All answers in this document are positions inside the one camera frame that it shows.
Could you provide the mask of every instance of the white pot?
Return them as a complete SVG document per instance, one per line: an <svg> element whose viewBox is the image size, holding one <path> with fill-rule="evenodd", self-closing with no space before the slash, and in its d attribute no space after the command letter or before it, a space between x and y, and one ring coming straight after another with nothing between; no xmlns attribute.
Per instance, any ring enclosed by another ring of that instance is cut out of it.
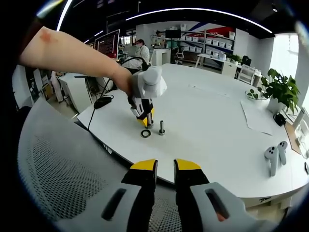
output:
<svg viewBox="0 0 309 232"><path fill-rule="evenodd" d="M238 61L234 61L233 59L230 59L232 64L238 65Z"/></svg>
<svg viewBox="0 0 309 232"><path fill-rule="evenodd" d="M286 107L285 104L282 102L278 102L277 98L271 98L269 101L269 104L267 106L267 109L272 112L274 115L279 113L281 110L283 110Z"/></svg>

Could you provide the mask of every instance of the human hand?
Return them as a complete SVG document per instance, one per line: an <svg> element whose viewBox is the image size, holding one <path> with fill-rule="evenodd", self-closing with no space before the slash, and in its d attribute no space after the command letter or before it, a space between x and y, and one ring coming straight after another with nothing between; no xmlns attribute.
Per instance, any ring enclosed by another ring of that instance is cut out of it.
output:
<svg viewBox="0 0 309 232"><path fill-rule="evenodd" d="M132 74L124 67L119 68L112 75L115 85L128 96L132 95Z"/></svg>

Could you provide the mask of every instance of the sheet of paper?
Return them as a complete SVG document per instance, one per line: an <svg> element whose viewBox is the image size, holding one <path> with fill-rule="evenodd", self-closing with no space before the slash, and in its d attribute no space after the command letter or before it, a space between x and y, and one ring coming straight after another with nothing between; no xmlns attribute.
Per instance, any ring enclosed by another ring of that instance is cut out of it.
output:
<svg viewBox="0 0 309 232"><path fill-rule="evenodd" d="M272 135L271 121L267 112L257 109L254 105L241 102L247 125L250 129Z"/></svg>

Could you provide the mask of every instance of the floor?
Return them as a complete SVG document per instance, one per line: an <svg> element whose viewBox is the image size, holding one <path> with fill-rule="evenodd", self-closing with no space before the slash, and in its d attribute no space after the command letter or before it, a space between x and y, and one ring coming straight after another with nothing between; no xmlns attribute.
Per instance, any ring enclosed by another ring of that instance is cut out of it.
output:
<svg viewBox="0 0 309 232"><path fill-rule="evenodd" d="M201 67L204 70L209 70L209 71L216 71L207 67ZM49 100L48 103L51 104L58 112L60 112L64 117L71 119L73 121L77 120L78 112L71 108L70 106L67 105L65 101L58 103L56 100L55 95L52 96ZM253 217L257 219L267 219L271 220L273 222L279 223L284 217L284 210L280 209L280 204L276 205L270 205L269 203L265 203L263 205L259 206L254 206L247 208L248 213L250 213Z"/></svg>

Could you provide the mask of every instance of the bolt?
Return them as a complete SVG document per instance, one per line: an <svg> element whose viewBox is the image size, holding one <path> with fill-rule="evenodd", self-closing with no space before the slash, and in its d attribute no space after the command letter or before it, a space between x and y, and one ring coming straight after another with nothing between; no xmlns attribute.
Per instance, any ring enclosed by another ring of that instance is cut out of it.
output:
<svg viewBox="0 0 309 232"><path fill-rule="evenodd" d="M165 130L163 129L163 120L160 121L160 130L159 130L159 134L160 134L160 135L164 135L164 134L165 134Z"/></svg>

